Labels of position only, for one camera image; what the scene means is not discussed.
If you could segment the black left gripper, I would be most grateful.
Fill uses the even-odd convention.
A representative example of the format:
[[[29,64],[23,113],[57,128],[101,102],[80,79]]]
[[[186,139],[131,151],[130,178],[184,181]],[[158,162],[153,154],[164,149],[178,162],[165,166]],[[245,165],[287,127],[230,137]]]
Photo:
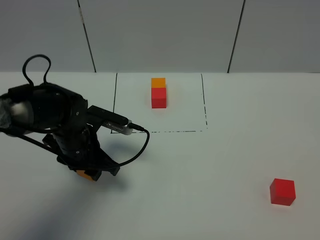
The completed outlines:
[[[68,166],[70,171],[94,170],[92,179],[97,181],[102,172],[116,176],[120,166],[101,149],[97,131],[86,125],[79,131],[61,131],[47,134],[42,142],[57,151],[57,161]]]

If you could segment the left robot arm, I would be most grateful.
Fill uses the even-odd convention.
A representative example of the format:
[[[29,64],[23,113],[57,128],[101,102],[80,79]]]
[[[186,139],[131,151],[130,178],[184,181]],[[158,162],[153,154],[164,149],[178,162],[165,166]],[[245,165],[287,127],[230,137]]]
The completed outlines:
[[[0,97],[1,132],[55,154],[57,162],[90,181],[120,170],[98,141],[97,131],[110,120],[118,117],[55,84],[25,84]]]

